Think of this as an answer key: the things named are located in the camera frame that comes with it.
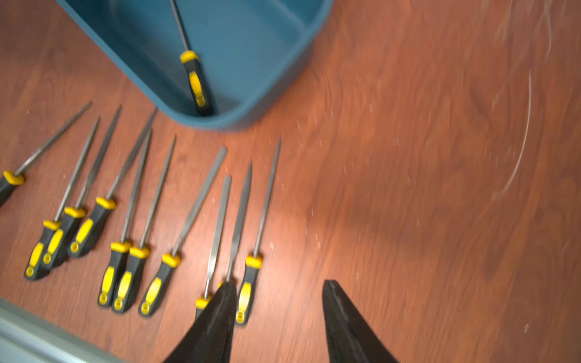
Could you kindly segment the file tool seven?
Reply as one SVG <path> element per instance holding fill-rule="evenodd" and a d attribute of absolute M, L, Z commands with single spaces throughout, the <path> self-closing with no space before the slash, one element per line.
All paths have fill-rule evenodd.
<path fill-rule="evenodd" d="M 160 268 L 148 286 L 145 295 L 142 298 L 142 301 L 139 304 L 138 313 L 140 316 L 144 318 L 150 318 L 153 316 L 154 313 L 161 307 L 163 303 L 163 299 L 166 296 L 166 292 L 168 287 L 170 286 L 170 282 L 173 276 L 173 273 L 179 265 L 181 264 L 181 257 L 179 255 L 179 251 L 185 242 L 189 232 L 192 229 L 192 226 L 195 223 L 195 220 L 198 217 L 198 214 L 201 211 L 201 207 L 206 201 L 207 195 L 218 175 L 218 172 L 228 154 L 228 148 L 226 146 L 222 146 L 216 158 L 213 161 L 213 165 L 208 172 L 204 183 L 201 186 L 201 190 L 198 193 L 198 196 L 195 199 L 195 202 L 192 205 L 192 208 L 189 211 L 189 214 L 185 220 L 185 224 L 180 231 L 178 239 L 171 249 L 170 252 L 165 253 L 162 255 L 162 260 L 160 263 Z"/>

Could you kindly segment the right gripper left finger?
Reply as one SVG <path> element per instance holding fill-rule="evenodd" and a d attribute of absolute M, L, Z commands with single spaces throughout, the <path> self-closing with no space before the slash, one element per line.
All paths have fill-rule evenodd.
<path fill-rule="evenodd" d="M 225 282 L 164 362 L 230 362 L 236 286 Z"/>

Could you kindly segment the file tool ten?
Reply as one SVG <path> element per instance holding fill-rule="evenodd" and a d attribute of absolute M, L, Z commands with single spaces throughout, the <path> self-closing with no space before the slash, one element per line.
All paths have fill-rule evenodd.
<path fill-rule="evenodd" d="M 263 257 L 260 255 L 260 244 L 263 237 L 263 231 L 266 225 L 266 217 L 269 211 L 269 205 L 272 197 L 272 190 L 276 177 L 276 170 L 281 151 L 281 138 L 278 139 L 276 145 L 273 163 L 269 176 L 269 184 L 266 192 L 266 198 L 263 206 L 263 211 L 260 219 L 260 225 L 257 232 L 257 240 L 254 246 L 254 251 L 245 259 L 245 274 L 242 281 L 241 289 L 238 293 L 238 302 L 236 308 L 235 322 L 237 325 L 245 326 L 251 317 L 252 308 L 254 305 L 254 297 L 257 289 L 257 280 L 260 269 L 263 266 Z"/>

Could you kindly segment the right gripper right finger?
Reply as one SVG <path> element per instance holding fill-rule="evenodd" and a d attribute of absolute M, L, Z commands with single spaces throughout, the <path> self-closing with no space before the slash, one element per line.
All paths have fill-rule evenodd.
<path fill-rule="evenodd" d="M 322 305 L 330 362 L 395 362 L 335 280 L 326 280 Z"/>

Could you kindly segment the file tool nine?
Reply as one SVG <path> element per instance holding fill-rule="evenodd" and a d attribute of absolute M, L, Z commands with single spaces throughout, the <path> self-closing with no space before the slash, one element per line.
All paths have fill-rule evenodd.
<path fill-rule="evenodd" d="M 238 207 L 237 218 L 235 221 L 235 228 L 233 232 L 233 238 L 231 243 L 231 251 L 229 255 L 229 263 L 228 263 L 228 270 L 226 273 L 226 277 L 224 281 L 221 281 L 218 284 L 218 287 L 221 287 L 223 283 L 231 281 L 235 261 L 238 255 L 240 243 L 241 243 L 241 236 L 245 224 L 245 216 L 248 209 L 248 201 L 251 191 L 251 181 L 252 181 L 252 174 L 253 174 L 253 163 L 250 162 L 247 170 L 247 174 L 245 176 L 245 182 L 241 191 L 241 200 Z"/>

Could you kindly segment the file tool eleven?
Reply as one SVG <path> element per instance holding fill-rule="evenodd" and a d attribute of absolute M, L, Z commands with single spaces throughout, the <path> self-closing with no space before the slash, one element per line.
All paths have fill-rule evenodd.
<path fill-rule="evenodd" d="M 188 77 L 188 86 L 195 103 L 196 110 L 202 116 L 210 116 L 214 112 L 210 97 L 210 87 L 201 66 L 198 55 L 190 48 L 189 40 L 185 34 L 182 18 L 175 0 L 170 0 L 173 16 L 179 30 L 181 41 L 185 50 L 180 55 L 180 61 L 185 68 Z"/>

